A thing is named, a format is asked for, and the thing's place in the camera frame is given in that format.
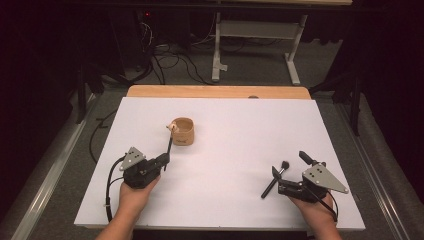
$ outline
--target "gray floor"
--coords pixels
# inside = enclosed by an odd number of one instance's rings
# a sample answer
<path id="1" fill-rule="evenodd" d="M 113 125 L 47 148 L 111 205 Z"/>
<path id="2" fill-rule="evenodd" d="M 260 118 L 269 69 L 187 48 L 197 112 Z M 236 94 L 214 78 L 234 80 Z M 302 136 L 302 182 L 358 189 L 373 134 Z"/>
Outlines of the gray floor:
<path id="1" fill-rule="evenodd" d="M 289 45 L 286 42 L 279 42 L 258 46 L 257 43 L 255 40 L 255 44 L 248 44 L 238 52 L 231 52 L 238 48 L 237 43 L 224 45 L 224 49 L 228 52 L 222 52 L 221 61 L 228 64 L 228 71 L 221 73 L 220 85 L 290 85 L 281 50 L 287 49 Z M 321 46 L 318 42 L 300 45 L 295 64 L 303 86 L 311 87 L 324 79 L 338 48 L 339 44 L 332 43 L 325 46 Z M 174 48 L 173 52 L 176 51 L 184 52 Z M 212 73 L 211 53 L 211 49 L 192 49 L 191 52 L 186 52 L 196 64 L 199 75 L 206 81 L 210 81 Z M 168 57 L 160 60 L 164 68 L 173 66 L 178 60 L 170 57 L 169 53 L 166 53 L 166 56 Z M 195 76 L 193 66 L 189 66 L 189 71 L 199 80 Z M 135 73 L 129 70 L 128 75 L 132 74 Z M 182 60 L 179 60 L 176 66 L 164 70 L 164 76 L 167 84 L 200 84 L 190 78 Z M 138 83 L 158 84 L 158 78 L 152 73 Z M 29 239 L 92 239 L 99 233 L 99 230 L 76 227 L 73 221 L 95 168 L 95 163 L 89 154 L 89 143 L 98 124 L 96 119 L 104 118 L 115 110 L 125 94 L 126 89 L 107 84 L 105 93 L 96 96 L 90 102 L 92 111 L 85 119 L 85 126 L 50 200 L 45 209 L 40 209 L 42 215 Z M 313 97 L 318 102 L 331 141 L 366 225 L 365 231 L 343 232 L 343 238 L 424 239 L 421 227 L 424 223 L 423 205 L 385 144 L 366 99 L 362 98 L 361 101 L 360 137 L 355 137 L 346 124 L 348 105 L 333 104 L 330 94 L 319 93 Z M 74 111 L 1 223 L 0 239 L 11 239 L 15 234 L 45 176 L 64 146 L 69 144 L 69 137 L 77 127 L 74 124 L 75 120 Z M 105 125 L 110 126 L 112 122 L 113 117 L 106 120 Z M 92 149 L 96 157 L 101 153 L 108 130 L 109 128 L 99 129 L 93 137 Z M 349 213 L 340 209 L 340 214 Z"/>

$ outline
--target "metal stand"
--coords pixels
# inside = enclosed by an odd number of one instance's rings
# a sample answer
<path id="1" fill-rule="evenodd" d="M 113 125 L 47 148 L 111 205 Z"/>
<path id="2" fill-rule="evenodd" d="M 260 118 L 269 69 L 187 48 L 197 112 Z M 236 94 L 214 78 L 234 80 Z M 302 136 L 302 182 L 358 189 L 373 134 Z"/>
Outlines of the metal stand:
<path id="1" fill-rule="evenodd" d="M 273 23 L 254 21 L 229 21 L 221 20 L 221 13 L 216 14 L 215 25 L 215 51 L 212 64 L 212 81 L 219 82 L 220 71 L 227 71 L 228 66 L 221 63 L 220 39 L 227 37 L 257 37 L 272 39 L 292 39 L 293 45 L 290 53 L 285 53 L 285 61 L 293 85 L 300 85 L 299 76 L 293 59 L 305 28 L 307 15 L 302 15 L 299 23 Z"/>

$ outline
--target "black curtain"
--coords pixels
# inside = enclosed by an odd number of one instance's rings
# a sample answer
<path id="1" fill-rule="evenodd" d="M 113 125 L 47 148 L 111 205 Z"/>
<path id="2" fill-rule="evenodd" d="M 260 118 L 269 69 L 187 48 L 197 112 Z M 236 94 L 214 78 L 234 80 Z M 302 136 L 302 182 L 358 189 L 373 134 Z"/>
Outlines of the black curtain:
<path id="1" fill-rule="evenodd" d="M 0 220 L 72 110 L 75 65 L 53 6 L 0 3 Z"/>
<path id="2" fill-rule="evenodd" d="M 420 5 L 412 0 L 365 0 L 363 6 L 385 11 L 353 19 L 326 78 L 327 82 L 342 80 L 327 90 L 349 100 L 355 81 L 360 83 L 387 144 L 424 202 L 424 18 Z"/>

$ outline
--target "small wooden cup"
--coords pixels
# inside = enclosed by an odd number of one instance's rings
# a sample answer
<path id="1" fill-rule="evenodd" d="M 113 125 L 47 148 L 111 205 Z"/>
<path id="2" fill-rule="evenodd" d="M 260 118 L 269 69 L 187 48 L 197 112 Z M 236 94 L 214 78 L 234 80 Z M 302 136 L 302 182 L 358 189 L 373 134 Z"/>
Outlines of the small wooden cup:
<path id="1" fill-rule="evenodd" d="M 194 142 L 194 123 L 190 118 L 180 117 L 172 121 L 170 125 L 176 128 L 172 132 L 172 143 L 178 146 L 189 146 Z"/>

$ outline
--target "white table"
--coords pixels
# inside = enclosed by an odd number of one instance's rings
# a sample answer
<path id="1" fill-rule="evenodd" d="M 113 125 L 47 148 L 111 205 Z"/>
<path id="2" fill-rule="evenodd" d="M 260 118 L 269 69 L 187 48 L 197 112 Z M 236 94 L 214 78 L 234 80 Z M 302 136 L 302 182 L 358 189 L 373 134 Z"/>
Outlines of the white table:
<path id="1" fill-rule="evenodd" d="M 163 152 L 169 140 L 165 127 L 174 118 L 195 123 L 195 141 L 173 146 L 167 171 L 153 190 L 136 224 L 148 229 L 306 230 L 298 209 L 277 188 L 260 195 L 272 180 L 271 166 L 283 160 L 283 177 L 300 181 L 309 168 L 299 157 L 305 151 L 348 187 L 314 100 L 228 98 L 124 98 L 99 162 L 81 203 L 75 224 L 107 225 L 105 190 L 112 164 L 138 148 L 147 158 Z M 113 179 L 121 177 L 117 169 Z M 112 212 L 120 182 L 111 187 Z M 334 192 L 340 230 L 365 228 L 352 195 Z"/>

